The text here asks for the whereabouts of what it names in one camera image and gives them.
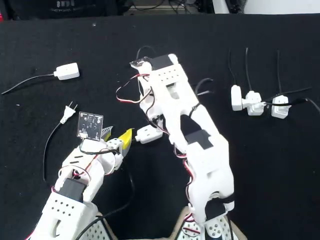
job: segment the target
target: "two-prong plug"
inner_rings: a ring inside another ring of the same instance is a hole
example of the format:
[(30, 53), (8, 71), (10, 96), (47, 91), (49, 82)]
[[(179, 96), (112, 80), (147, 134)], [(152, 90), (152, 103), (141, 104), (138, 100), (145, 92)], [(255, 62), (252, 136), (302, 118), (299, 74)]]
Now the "two-prong plug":
[(64, 109), (64, 113), (63, 113), (63, 117), (61, 118), (60, 120), (60, 123), (61, 124), (65, 124), (65, 122), (73, 115), (76, 113), (76, 108), (78, 107), (78, 104), (76, 104), (74, 106), (74, 108), (72, 108), (72, 104), (73, 102), (71, 101), (69, 106), (65, 106), (65, 109)]

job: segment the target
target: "yellow object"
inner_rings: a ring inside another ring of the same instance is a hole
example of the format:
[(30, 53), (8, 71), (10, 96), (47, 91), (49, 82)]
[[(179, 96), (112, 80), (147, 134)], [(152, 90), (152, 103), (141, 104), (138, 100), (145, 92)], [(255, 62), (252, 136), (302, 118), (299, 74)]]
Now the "yellow object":
[(122, 134), (118, 139), (123, 141), (123, 150), (126, 150), (131, 145), (132, 139), (132, 128), (128, 129), (124, 134)]
[(110, 137), (111, 137), (111, 132), (107, 133), (107, 135), (104, 137), (103, 140), (107, 142)]

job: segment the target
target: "white power adapter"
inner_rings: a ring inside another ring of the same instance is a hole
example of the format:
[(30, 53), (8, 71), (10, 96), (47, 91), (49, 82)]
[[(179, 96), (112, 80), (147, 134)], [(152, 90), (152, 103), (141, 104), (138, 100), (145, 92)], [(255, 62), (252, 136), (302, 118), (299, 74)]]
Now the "white power adapter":
[(260, 93), (249, 91), (242, 100), (242, 106), (247, 109), (249, 116), (260, 116), (264, 113), (265, 103), (261, 102)]
[(58, 66), (53, 75), (59, 80), (68, 80), (80, 76), (78, 64), (76, 62)]
[(238, 85), (231, 87), (231, 105), (233, 111), (241, 111), (243, 109), (241, 88)]
[(252, 90), (243, 99), (241, 88), (238, 85), (233, 85), (231, 87), (231, 105), (233, 111), (241, 111), (246, 108), (249, 116), (260, 116), (264, 112), (266, 104), (261, 102), (260, 93)]
[[(273, 104), (287, 104), (288, 102), (288, 97), (284, 95), (277, 96), (272, 100)], [(291, 106), (272, 106), (271, 116), (278, 119), (285, 119), (289, 114), (289, 108), (291, 108)]]
[(164, 133), (150, 124), (136, 131), (135, 140), (141, 144), (147, 144), (162, 137)]

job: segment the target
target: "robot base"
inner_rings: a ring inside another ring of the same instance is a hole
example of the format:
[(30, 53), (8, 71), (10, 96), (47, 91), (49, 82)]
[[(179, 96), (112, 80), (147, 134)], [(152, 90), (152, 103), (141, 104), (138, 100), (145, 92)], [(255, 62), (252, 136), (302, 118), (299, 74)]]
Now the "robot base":
[[(197, 228), (200, 229), (200, 227), (195, 222), (186, 222), (185, 216), (187, 216), (189, 213), (189, 208), (184, 207), (181, 211), (181, 214), (175, 224), (175, 227), (170, 235), (170, 237), (162, 237), (162, 238), (155, 238), (155, 240), (200, 240), (200, 237), (197, 237), (196, 233), (194, 232), (188, 232), (188, 230), (183, 230), (183, 228), (196, 230)], [(233, 238), (234, 240), (248, 240), (247, 237), (239, 230), (239, 228), (233, 223), (232, 224), (232, 230), (233, 230)], [(112, 232), (110, 226), (108, 225), (107, 221), (104, 220), (104, 225), (106, 226), (106, 234), (109, 238), (105, 238), (105, 240), (118, 240), (118, 238), (115, 236), (115, 234)], [(84, 234), (87, 236), (91, 236), (90, 233), (94, 231), (94, 228), (90, 228), (91, 232), (89, 232), (90, 229)], [(208, 222), (206, 222), (206, 240), (230, 240), (231, 234), (230, 229), (228, 225), (228, 220), (226, 216), (216, 217)], [(102, 240), (101, 238), (91, 238), (91, 240)]]

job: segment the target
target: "circuit board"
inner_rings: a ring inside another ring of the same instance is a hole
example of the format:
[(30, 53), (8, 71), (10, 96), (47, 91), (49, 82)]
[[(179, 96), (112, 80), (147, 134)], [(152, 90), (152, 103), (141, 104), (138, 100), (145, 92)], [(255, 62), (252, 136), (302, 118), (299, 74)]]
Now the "circuit board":
[(80, 111), (77, 136), (83, 139), (100, 141), (104, 116)]

